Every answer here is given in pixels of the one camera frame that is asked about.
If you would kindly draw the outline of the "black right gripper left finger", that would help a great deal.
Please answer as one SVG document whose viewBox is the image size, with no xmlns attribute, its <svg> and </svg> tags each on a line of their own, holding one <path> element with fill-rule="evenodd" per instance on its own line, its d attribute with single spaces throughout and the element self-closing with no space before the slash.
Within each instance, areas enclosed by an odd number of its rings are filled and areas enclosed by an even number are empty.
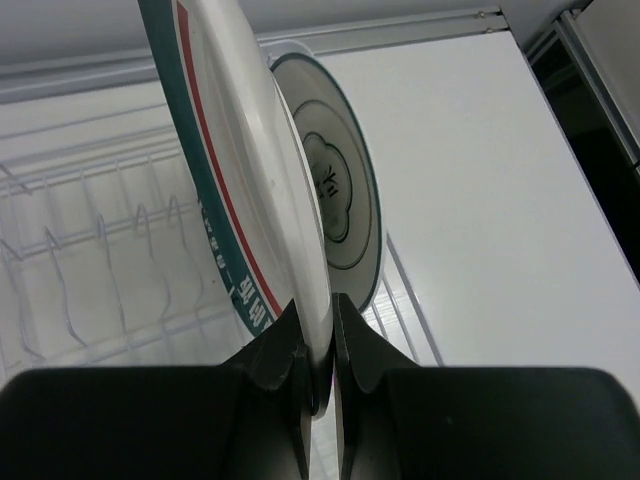
<svg viewBox="0 0 640 480">
<path fill-rule="evenodd" d="M 310 383 L 293 305 L 219 365 L 26 371 L 1 391 L 1 475 L 305 479 Z"/>
</svg>

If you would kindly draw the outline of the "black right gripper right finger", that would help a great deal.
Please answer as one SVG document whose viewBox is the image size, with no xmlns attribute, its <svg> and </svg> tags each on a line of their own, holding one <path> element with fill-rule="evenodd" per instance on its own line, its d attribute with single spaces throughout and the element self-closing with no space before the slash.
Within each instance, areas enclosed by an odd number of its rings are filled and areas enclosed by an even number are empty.
<svg viewBox="0 0 640 480">
<path fill-rule="evenodd" d="M 422 367 L 333 298 L 344 479 L 635 479 L 639 413 L 590 368 Z"/>
</svg>

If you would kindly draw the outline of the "large white teal-rimmed plate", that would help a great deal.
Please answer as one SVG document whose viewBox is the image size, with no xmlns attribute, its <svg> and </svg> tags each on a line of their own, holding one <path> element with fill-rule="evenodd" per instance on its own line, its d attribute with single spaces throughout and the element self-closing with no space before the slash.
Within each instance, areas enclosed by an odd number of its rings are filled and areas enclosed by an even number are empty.
<svg viewBox="0 0 640 480">
<path fill-rule="evenodd" d="M 331 288 L 364 312 L 379 288 L 387 234 L 367 139 L 347 95 L 318 59 L 287 53 L 271 72 L 309 165 Z"/>
</svg>

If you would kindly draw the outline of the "white plate green red rim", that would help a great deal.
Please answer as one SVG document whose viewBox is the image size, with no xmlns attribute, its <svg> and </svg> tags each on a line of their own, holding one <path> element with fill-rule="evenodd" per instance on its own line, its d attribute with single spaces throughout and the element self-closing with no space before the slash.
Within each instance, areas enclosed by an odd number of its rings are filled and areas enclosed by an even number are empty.
<svg viewBox="0 0 640 480">
<path fill-rule="evenodd" d="M 145 33 L 211 251 L 249 331 L 293 305 L 311 411 L 331 391 L 331 289 L 319 205 L 284 95 L 235 1 L 143 1 Z"/>
</svg>

